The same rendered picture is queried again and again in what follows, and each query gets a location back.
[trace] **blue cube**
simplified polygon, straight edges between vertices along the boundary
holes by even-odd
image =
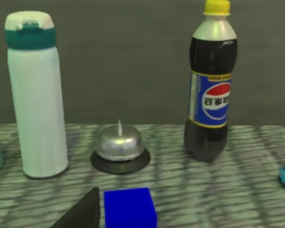
[[[157,228],[157,214],[148,188],[104,192],[106,228]]]

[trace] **gray wall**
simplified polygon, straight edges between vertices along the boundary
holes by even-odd
[[[5,17],[49,13],[56,25],[68,123],[182,124],[191,33],[203,0],[0,0],[0,123],[15,122]],[[230,122],[285,124],[285,0],[233,0],[239,37]]]

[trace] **yellow stripe on label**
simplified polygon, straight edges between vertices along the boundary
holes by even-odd
[[[191,117],[188,117],[188,118],[189,118],[189,120],[190,120],[191,122],[193,122],[194,124],[196,124],[196,125],[198,125],[198,126],[200,126],[200,127],[206,127],[206,128],[221,128],[221,127],[224,127],[225,125],[227,125],[227,123],[228,123],[228,122],[226,121],[226,122],[223,123],[223,124],[212,126],[212,125],[206,125],[206,124],[199,123],[199,122],[193,120]]]
[[[232,77],[232,74],[226,74],[226,75],[207,75],[207,74],[200,74],[198,72],[192,71],[193,74],[197,74],[200,76],[208,77],[210,82],[221,82],[221,81],[227,81],[230,80]]]

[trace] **cola liquid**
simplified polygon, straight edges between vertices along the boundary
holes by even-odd
[[[184,146],[197,160],[212,162],[225,148],[237,37],[227,16],[208,15],[190,45],[191,82]]]

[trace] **tabletop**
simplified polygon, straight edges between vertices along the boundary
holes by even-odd
[[[182,125],[136,125],[150,164],[127,175],[90,165],[93,141],[105,125],[67,124],[70,169],[51,180],[22,173],[15,124],[0,124],[0,228],[48,228],[91,188],[149,187],[158,228],[285,228],[285,189],[277,181],[285,163],[285,126],[231,126],[214,164],[188,157]]]

